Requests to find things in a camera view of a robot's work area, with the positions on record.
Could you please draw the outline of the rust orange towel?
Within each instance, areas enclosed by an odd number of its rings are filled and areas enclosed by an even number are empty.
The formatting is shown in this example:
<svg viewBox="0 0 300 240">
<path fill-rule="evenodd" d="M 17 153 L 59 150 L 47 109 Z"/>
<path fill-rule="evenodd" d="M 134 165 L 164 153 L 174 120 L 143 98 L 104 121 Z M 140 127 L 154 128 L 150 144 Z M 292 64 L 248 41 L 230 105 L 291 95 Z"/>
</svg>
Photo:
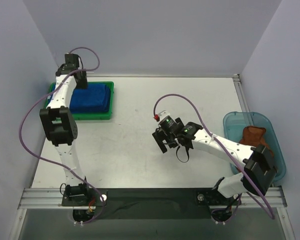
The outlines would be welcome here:
<svg viewBox="0 0 300 240">
<path fill-rule="evenodd" d="M 266 133 L 264 127 L 257 126 L 246 126 L 242 131 L 242 138 L 239 141 L 240 144 L 246 146 L 257 147 L 258 145 L 263 145 L 267 147 L 272 157 L 274 157 L 274 152 L 271 150 L 270 146 L 266 143 L 264 135 Z"/>
</svg>

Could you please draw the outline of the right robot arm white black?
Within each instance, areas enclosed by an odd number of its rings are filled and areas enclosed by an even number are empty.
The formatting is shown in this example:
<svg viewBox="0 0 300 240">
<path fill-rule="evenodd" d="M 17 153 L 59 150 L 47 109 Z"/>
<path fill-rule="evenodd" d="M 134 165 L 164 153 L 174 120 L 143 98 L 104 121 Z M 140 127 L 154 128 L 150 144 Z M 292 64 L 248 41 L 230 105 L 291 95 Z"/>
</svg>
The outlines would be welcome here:
<svg viewBox="0 0 300 240">
<path fill-rule="evenodd" d="M 158 116 L 158 127 L 152 134 L 163 153 L 168 148 L 184 147 L 207 152 L 222 160 L 229 161 L 239 170 L 231 177 L 220 178 L 214 186 L 223 197 L 230 198 L 242 193 L 265 196 L 277 174 L 277 166 L 268 148 L 243 145 L 208 132 L 199 124 L 183 124 L 180 118 L 170 115 Z"/>
</svg>

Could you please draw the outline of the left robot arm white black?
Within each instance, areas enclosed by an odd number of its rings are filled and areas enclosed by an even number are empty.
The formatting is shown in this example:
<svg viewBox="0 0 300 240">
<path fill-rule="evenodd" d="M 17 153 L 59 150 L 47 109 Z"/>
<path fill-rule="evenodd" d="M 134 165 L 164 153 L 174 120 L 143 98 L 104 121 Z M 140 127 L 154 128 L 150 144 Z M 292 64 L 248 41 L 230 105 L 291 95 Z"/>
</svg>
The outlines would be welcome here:
<svg viewBox="0 0 300 240">
<path fill-rule="evenodd" d="M 79 205 L 88 202 L 92 195 L 87 180 L 80 167 L 76 139 L 78 127 L 70 111 L 70 103 L 75 89 L 88 88 L 87 72 L 79 55 L 66 53 L 64 63 L 55 73 L 55 88 L 46 108 L 39 112 L 39 117 L 47 140 L 54 145 L 61 159 L 65 172 L 65 190 L 63 199 Z"/>
</svg>

